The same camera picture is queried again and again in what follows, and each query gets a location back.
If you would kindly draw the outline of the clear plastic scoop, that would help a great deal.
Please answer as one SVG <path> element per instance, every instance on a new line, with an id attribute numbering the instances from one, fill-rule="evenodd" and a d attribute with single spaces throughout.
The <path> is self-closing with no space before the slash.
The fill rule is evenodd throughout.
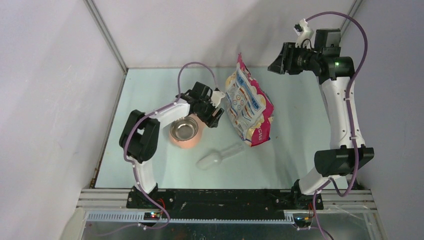
<path id="1" fill-rule="evenodd" d="M 197 161 L 195 166 L 200 170 L 209 170 L 219 166 L 224 160 L 236 156 L 244 151 L 243 143 L 235 143 L 221 151 L 213 150 L 208 155 Z"/>

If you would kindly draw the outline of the pink pet food bag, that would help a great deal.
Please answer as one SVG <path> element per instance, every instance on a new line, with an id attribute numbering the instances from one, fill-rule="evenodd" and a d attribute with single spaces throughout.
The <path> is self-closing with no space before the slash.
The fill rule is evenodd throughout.
<path id="1" fill-rule="evenodd" d="M 235 71 L 225 81 L 226 112 L 236 133 L 250 147 L 270 140 L 274 105 L 237 56 Z"/>

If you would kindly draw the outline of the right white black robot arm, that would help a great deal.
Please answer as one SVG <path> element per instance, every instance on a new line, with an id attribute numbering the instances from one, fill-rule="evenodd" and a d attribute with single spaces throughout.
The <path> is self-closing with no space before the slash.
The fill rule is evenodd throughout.
<path id="1" fill-rule="evenodd" d="M 374 149 L 367 147 L 358 123 L 354 99 L 353 59 L 341 56 L 341 31 L 335 29 L 295 28 L 298 38 L 285 42 L 281 52 L 268 67 L 276 74 L 298 75 L 313 72 L 330 124 L 329 149 L 314 154 L 314 168 L 297 180 L 291 204 L 304 209 L 311 196 L 325 184 L 341 176 L 355 176 L 374 158 Z"/>

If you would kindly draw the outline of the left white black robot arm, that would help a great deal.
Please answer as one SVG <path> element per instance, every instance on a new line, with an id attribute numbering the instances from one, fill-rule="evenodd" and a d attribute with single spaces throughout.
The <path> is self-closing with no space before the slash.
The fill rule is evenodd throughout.
<path id="1" fill-rule="evenodd" d="M 224 113 L 220 107 L 225 93 L 218 88 L 196 82 L 192 89 L 179 93 L 176 100 L 150 113 L 133 110 L 125 123 L 119 139 L 124 160 L 131 163 L 135 187 L 141 191 L 138 201 L 145 208 L 158 202 L 154 192 L 157 181 L 153 173 L 152 158 L 159 142 L 160 132 L 169 127 L 172 144 L 189 149 L 201 139 L 205 127 L 216 128 Z"/>

